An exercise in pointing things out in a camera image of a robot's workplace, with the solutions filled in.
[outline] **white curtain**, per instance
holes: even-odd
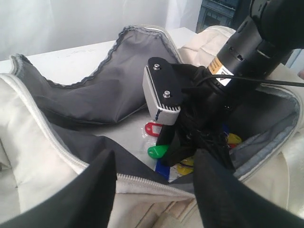
[[[202,0],[0,0],[0,61],[117,38],[124,26],[195,31]]]

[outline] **white table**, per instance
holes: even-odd
[[[181,48],[195,35],[187,28],[178,28],[169,31],[177,48]],[[28,56],[32,64],[40,73],[54,82],[72,84],[89,76],[106,57],[115,41],[75,47],[60,51],[53,51],[33,56]],[[0,62],[0,73],[9,73],[11,70],[10,60]],[[155,160],[147,154],[147,149],[154,146],[156,138],[145,133],[144,126],[151,120],[147,110],[140,111],[128,117],[116,125],[103,125],[90,133],[105,135],[125,149],[131,152],[139,160],[150,168],[155,167]]]

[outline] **yellow label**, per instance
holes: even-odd
[[[215,57],[212,60],[212,62],[210,63],[210,65],[208,66],[208,68],[209,68],[209,71],[211,72],[211,74],[216,75],[218,73],[218,71],[220,71],[222,66],[223,66],[223,64],[220,62],[218,57]]]

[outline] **black cable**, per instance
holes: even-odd
[[[238,76],[229,76],[229,75],[213,75],[213,76],[205,77],[200,80],[200,82],[198,83],[198,86],[211,78],[239,79],[239,80],[259,82],[259,83],[270,84],[270,85],[304,87],[304,83],[300,83],[300,82],[287,82],[287,81],[277,81],[277,80],[268,80],[268,79],[254,79],[254,78],[249,78],[249,77],[238,77]]]

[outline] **red key tag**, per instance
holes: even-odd
[[[149,123],[147,123],[147,124],[145,125],[144,129],[146,130],[146,133],[147,133],[148,135],[158,137],[158,136],[160,136],[160,134],[157,133],[157,132],[160,132],[160,130],[159,130],[159,131],[155,131],[155,128],[156,128],[156,127],[157,127],[157,128],[162,127],[162,124],[149,122]]]

